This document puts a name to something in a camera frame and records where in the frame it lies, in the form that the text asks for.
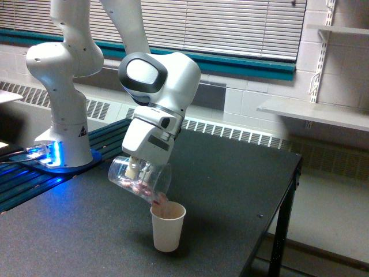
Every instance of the floor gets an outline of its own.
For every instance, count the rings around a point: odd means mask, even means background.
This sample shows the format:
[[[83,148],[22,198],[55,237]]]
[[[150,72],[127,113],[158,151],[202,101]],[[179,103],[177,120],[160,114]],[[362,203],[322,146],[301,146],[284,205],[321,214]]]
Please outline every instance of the floor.
[[[258,253],[257,258],[253,262],[250,276],[262,277],[267,276],[270,253],[272,251],[273,238],[267,237]],[[308,253],[302,249],[294,247],[292,242],[288,242],[285,248],[283,258],[283,268],[281,269],[281,277],[368,277],[369,267],[354,268],[345,262],[332,260],[324,255],[316,255]]]
[[[369,182],[303,167],[288,238],[369,264],[368,199]]]

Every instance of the warning label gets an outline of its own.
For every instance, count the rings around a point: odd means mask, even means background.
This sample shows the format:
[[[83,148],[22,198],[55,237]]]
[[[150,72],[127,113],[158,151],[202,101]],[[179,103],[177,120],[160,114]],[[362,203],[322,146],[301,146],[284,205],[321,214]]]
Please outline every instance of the warning label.
[[[85,126],[82,126],[82,129],[81,129],[81,131],[80,131],[80,135],[79,135],[79,137],[83,137],[84,135],[86,135],[87,134],[87,132],[86,132],[86,129],[85,129]]]

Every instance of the pink liquid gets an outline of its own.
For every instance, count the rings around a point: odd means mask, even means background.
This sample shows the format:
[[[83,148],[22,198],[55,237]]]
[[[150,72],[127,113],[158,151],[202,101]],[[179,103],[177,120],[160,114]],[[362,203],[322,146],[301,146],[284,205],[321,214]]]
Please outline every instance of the pink liquid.
[[[159,209],[160,217],[166,218],[169,215],[168,198],[165,193],[153,193],[151,186],[142,180],[133,181],[132,179],[124,178],[121,180],[120,186],[128,191],[133,192],[137,196],[142,197],[153,206],[155,205]]]

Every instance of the wall-mounted shelf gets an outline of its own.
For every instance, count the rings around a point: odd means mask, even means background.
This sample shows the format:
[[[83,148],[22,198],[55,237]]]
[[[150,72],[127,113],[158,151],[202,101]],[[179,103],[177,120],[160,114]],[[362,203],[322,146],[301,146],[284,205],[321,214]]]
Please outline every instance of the wall-mounted shelf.
[[[324,40],[326,40],[328,32],[369,36],[369,29],[326,26],[326,25],[315,25],[315,24],[307,24],[307,28],[308,29],[317,29]]]
[[[272,98],[258,111],[369,132],[369,112],[291,98]]]
[[[19,94],[0,89],[0,104],[23,99]]]

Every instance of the window blinds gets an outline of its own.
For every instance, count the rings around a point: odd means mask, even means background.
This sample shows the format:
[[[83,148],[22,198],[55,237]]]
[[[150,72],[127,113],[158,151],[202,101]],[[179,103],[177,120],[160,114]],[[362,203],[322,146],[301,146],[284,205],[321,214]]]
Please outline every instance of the window blinds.
[[[152,47],[294,61],[306,0],[141,0]],[[91,0],[96,40],[121,42],[98,0]],[[0,1],[0,27],[61,35],[50,1]]]

